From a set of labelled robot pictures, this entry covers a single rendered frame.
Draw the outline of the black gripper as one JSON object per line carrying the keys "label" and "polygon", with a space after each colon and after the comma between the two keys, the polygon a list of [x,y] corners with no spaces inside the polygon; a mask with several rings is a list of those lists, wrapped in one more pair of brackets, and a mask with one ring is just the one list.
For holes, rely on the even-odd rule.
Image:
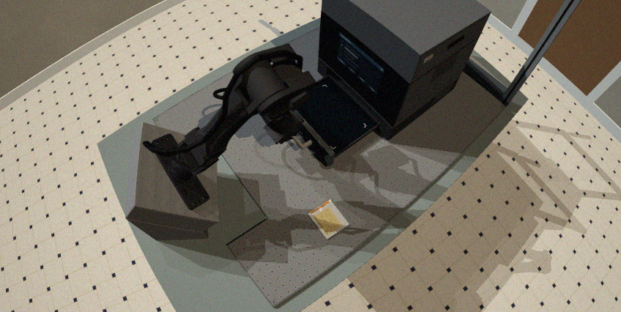
{"label": "black gripper", "polygon": [[275,131],[270,126],[264,126],[264,129],[276,144],[278,144],[278,142],[283,144],[284,142],[293,139],[291,136],[296,136],[300,131],[299,125],[305,122],[296,110],[290,110],[289,112],[292,116],[287,113],[286,121],[283,124],[272,126]]}

